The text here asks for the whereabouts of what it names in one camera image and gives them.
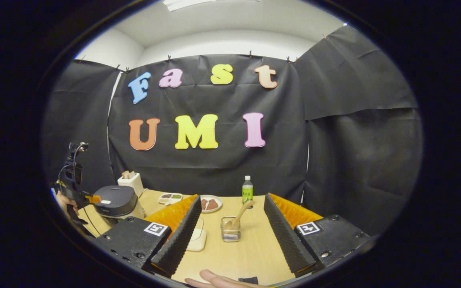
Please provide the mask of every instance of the human hand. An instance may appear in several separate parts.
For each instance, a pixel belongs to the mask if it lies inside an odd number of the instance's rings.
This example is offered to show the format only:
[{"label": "human hand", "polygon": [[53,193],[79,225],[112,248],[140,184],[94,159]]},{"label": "human hand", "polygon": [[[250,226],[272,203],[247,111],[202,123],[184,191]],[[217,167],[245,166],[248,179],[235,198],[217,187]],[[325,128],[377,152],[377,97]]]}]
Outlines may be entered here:
[{"label": "human hand", "polygon": [[209,283],[202,283],[191,278],[186,278],[185,281],[197,288],[267,288],[267,286],[239,282],[228,277],[216,275],[207,269],[200,271],[200,277]]},{"label": "human hand", "polygon": [[66,215],[69,215],[67,211],[67,204],[71,204],[72,206],[74,206],[74,211],[76,212],[76,215],[79,216],[76,201],[67,198],[65,195],[62,194],[62,191],[59,191],[56,195],[56,202],[58,202],[58,205],[60,205],[60,208],[65,212]]}]

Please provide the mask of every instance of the white plate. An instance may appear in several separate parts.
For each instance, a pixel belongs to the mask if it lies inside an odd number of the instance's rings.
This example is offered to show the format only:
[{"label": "white plate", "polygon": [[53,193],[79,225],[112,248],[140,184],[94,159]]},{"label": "white plate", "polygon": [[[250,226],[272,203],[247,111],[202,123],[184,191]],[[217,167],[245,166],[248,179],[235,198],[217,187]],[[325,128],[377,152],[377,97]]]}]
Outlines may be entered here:
[{"label": "white plate", "polygon": [[202,213],[211,213],[211,212],[214,212],[214,211],[222,208],[222,205],[223,205],[222,200],[220,200],[220,198],[218,198],[218,197],[216,197],[214,195],[200,195],[200,201],[202,201],[203,199],[206,199],[207,202],[209,202],[209,200],[211,200],[211,199],[214,199],[216,201],[216,204],[218,204],[218,207],[216,207],[214,209],[211,209],[211,210],[202,210]]},{"label": "white plate", "polygon": [[[163,198],[162,196],[165,195],[165,194],[171,194],[172,196],[173,195],[181,195],[181,198]],[[158,198],[158,202],[161,203],[161,204],[165,204],[165,205],[170,205],[170,204],[174,204],[174,203],[177,203],[179,201],[182,200],[182,194],[180,193],[163,193],[159,196]]]}]

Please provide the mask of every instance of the gray rice cooker lid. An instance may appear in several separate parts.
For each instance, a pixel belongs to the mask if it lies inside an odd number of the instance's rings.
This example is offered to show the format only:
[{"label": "gray rice cooker lid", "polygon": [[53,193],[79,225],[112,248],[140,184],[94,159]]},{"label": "gray rice cooker lid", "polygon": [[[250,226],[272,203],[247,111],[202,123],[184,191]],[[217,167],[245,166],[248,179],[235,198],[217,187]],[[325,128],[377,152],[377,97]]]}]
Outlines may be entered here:
[{"label": "gray rice cooker lid", "polygon": [[101,203],[95,203],[95,210],[101,215],[123,216],[133,212],[138,197],[130,186],[105,186],[94,193],[101,197]]}]

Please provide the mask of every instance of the wooden spoon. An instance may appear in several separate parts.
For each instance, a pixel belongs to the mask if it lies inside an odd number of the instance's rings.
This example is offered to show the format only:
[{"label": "wooden spoon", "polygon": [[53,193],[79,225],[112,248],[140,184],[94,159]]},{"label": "wooden spoon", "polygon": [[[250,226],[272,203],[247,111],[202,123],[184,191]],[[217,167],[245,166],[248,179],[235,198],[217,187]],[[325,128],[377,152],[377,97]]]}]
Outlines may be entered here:
[{"label": "wooden spoon", "polygon": [[243,204],[243,206],[241,207],[241,210],[239,211],[238,215],[232,219],[231,221],[225,223],[223,225],[223,229],[224,230],[236,230],[236,228],[238,228],[238,225],[237,223],[239,223],[239,219],[241,218],[241,215],[243,215],[243,213],[245,213],[245,211],[252,205],[255,204],[256,201],[253,201],[253,200],[250,200],[248,202],[246,202],[245,204]]}]

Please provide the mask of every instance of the plate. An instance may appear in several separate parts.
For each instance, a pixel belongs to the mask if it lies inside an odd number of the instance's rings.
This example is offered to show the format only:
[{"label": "plate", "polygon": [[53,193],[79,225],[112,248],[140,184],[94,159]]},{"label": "plate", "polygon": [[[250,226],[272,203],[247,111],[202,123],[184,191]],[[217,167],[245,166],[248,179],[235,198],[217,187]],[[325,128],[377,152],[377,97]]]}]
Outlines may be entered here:
[{"label": "plate", "polygon": [[[170,195],[170,197],[168,198],[163,197],[164,195]],[[165,205],[174,204],[181,200],[182,200],[182,194],[180,193],[163,193],[158,198],[158,202],[161,204],[165,204]]]},{"label": "plate", "polygon": [[214,196],[214,195],[200,195],[200,201],[202,201],[203,199],[206,199],[207,202],[209,202],[209,200],[211,199],[214,199],[214,201],[216,201],[216,204],[218,204],[218,207],[214,208],[214,209],[211,209],[211,210],[202,210],[202,213],[211,213],[211,212],[214,212],[220,208],[222,208],[222,205],[223,205],[223,202],[222,200],[220,200],[220,198]]}]

